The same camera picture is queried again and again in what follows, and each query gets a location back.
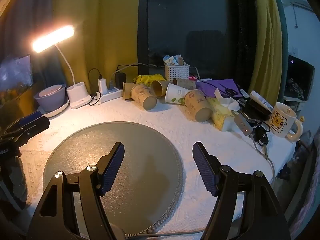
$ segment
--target white tablecloth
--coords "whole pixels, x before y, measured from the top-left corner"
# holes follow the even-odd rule
[[[220,132],[211,122],[195,122],[185,106],[158,101],[154,109],[145,111],[135,102],[118,98],[78,109],[68,106],[61,114],[50,118],[50,126],[46,131],[31,138],[20,148],[28,184],[30,214],[33,214],[43,193],[42,175],[45,163],[58,144],[82,128],[111,121],[147,125],[166,136],[180,154],[185,183],[176,210],[160,229],[162,232],[204,228],[212,213],[216,198],[206,191],[192,157],[192,146],[197,141],[201,141],[209,154],[215,155],[221,164],[249,174],[260,170],[269,181],[272,179],[271,166],[256,152],[252,140],[245,137],[238,128],[233,132]],[[276,137],[271,132],[268,133],[268,138],[268,154],[277,174],[292,156],[295,143]],[[242,203],[243,195],[238,195],[234,219],[241,215]],[[199,239],[200,236],[201,234],[177,237]]]

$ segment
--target white power strip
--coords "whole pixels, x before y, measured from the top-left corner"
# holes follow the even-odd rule
[[[100,105],[101,103],[110,101],[112,99],[116,99],[116,98],[120,98],[122,97],[123,93],[122,93],[122,89],[118,89],[118,88],[114,88],[112,90],[108,90],[108,93],[106,93],[105,95],[102,95],[99,102],[97,103],[97,105]],[[100,93],[97,92],[97,95],[94,97],[94,99],[98,100],[100,97]]]

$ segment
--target lamp base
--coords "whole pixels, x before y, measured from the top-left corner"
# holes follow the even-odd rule
[[[80,82],[67,88],[71,109],[76,109],[86,105],[91,101],[84,82]]]

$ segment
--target black scissors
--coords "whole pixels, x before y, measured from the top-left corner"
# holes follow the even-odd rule
[[[220,83],[219,83],[219,85],[222,86],[222,87],[225,89],[225,93],[226,93],[228,96],[233,97],[233,96],[238,95],[238,92],[235,91],[234,89],[227,88],[227,87],[225,87],[224,85],[221,85]]]

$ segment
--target yellow bear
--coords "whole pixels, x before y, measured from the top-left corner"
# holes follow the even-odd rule
[[[282,116],[279,115],[277,112],[274,113],[272,118],[272,123],[278,128],[281,129],[282,124],[284,123],[284,119],[281,118]]]

